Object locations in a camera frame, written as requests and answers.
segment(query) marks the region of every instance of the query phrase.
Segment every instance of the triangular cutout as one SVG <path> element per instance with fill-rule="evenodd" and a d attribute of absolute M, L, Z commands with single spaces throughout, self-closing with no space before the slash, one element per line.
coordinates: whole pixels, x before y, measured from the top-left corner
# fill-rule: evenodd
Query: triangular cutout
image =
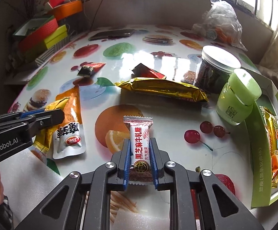
<path fill-rule="evenodd" d="M 41 213 L 57 220 L 60 216 L 68 191 L 69 186 L 63 186 L 63 188 L 42 209 Z"/>
<path fill-rule="evenodd" d="M 238 207 L 236 204 L 223 192 L 223 190 L 218 185 L 213 185 L 213 191 L 215 193 L 222 217 L 227 217 L 238 213 Z"/>

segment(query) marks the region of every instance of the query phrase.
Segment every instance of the orange round container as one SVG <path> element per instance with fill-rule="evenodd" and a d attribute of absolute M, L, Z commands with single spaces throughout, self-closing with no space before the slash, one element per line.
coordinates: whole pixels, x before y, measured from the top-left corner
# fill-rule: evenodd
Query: orange round container
<path fill-rule="evenodd" d="M 55 7 L 49 11 L 48 14 L 54 15 L 57 21 L 60 21 L 68 16 L 83 11 L 83 5 L 81 1 L 69 2 Z"/>

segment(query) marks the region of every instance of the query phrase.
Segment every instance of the white lid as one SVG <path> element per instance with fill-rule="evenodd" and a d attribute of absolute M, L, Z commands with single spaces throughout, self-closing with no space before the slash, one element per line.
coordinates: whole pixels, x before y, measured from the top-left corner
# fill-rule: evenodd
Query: white lid
<path fill-rule="evenodd" d="M 214 67 L 229 73 L 241 67 L 240 61 L 234 55 L 220 47 L 203 47 L 202 59 Z"/>

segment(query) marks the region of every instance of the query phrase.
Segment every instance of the green and white open box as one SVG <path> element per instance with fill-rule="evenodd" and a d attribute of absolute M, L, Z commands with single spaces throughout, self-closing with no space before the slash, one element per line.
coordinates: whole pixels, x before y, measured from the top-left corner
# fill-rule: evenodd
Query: green and white open box
<path fill-rule="evenodd" d="M 278 90 L 271 80 L 253 72 L 247 71 L 259 84 L 262 95 L 253 106 L 253 111 L 245 120 L 252 150 L 253 161 L 253 195 L 252 207 L 269 206 L 278 199 L 277 188 L 271 188 L 271 156 L 265 130 L 265 122 L 260 106 L 267 107 L 278 116 Z"/>

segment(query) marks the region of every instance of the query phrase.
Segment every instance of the light green bottle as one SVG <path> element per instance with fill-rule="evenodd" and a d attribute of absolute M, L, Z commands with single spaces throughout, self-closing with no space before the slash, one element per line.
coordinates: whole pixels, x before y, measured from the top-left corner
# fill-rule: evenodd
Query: light green bottle
<path fill-rule="evenodd" d="M 261 96 L 261 89 L 253 77 L 244 69 L 235 69 L 218 98 L 218 114 L 232 125 L 245 120 L 253 104 Z"/>

